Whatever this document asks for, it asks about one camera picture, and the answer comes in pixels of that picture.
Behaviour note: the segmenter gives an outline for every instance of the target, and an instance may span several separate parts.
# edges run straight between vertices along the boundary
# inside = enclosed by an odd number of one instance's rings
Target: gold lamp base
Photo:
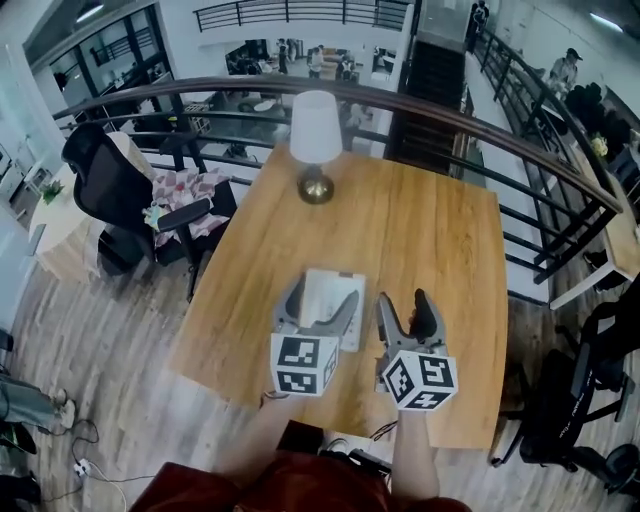
[[[333,197],[333,181],[319,165],[309,165],[298,178],[298,194],[309,204],[323,204]]]

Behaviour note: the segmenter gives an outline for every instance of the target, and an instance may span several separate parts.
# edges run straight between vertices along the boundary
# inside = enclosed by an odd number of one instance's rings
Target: wooden floor
[[[76,452],[98,464],[109,478],[153,475],[165,461],[211,468],[221,447],[253,413],[217,399],[209,390],[166,369],[172,342],[187,304],[186,265],[178,262],[152,269],[141,280],[131,278],[89,286],[59,283],[37,269],[24,296],[14,332],[16,356],[12,373],[47,393],[69,390],[79,416],[91,418],[100,431],[95,445],[78,442]],[[581,262],[556,280],[558,289],[586,272]],[[559,314],[517,300],[509,303],[508,358],[520,361],[532,379],[543,356],[562,346],[553,333],[556,322],[576,332],[597,302],[589,292]],[[640,382],[640,354],[628,357]],[[511,400],[511,388],[503,401]],[[594,407],[611,395],[599,393]],[[637,441],[640,392],[620,424],[605,418],[583,429],[579,444],[603,454],[621,443]],[[517,425],[502,433],[502,453]],[[91,431],[78,429],[88,437]],[[72,472],[71,436],[34,433],[39,454],[30,466],[41,482],[44,498],[78,488]],[[364,446],[389,454],[390,442]],[[474,511],[617,511],[625,497],[606,496],[603,486],[584,471],[568,474],[559,467],[525,465],[515,455],[508,466],[493,469],[487,452],[438,450],[436,464],[442,493],[461,499]],[[131,504],[148,480],[122,484]],[[122,498],[108,483],[89,480],[72,496],[45,505],[46,510],[120,511]]]

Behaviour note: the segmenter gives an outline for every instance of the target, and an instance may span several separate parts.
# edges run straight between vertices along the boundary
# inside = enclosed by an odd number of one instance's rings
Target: black cap
[[[578,52],[575,51],[573,48],[569,48],[567,50],[567,55],[573,55],[576,59],[583,60],[582,57],[580,57],[580,55],[578,55]]]

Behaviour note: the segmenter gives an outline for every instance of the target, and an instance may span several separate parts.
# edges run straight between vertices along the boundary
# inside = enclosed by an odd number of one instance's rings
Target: white lampshade
[[[307,91],[293,100],[291,144],[293,157],[306,164],[323,164],[342,153],[338,106],[333,94]]]

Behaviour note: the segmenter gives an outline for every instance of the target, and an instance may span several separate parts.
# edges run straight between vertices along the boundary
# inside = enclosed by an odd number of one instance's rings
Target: gray pants
[[[55,420],[55,407],[35,386],[0,374],[0,420],[48,429]]]

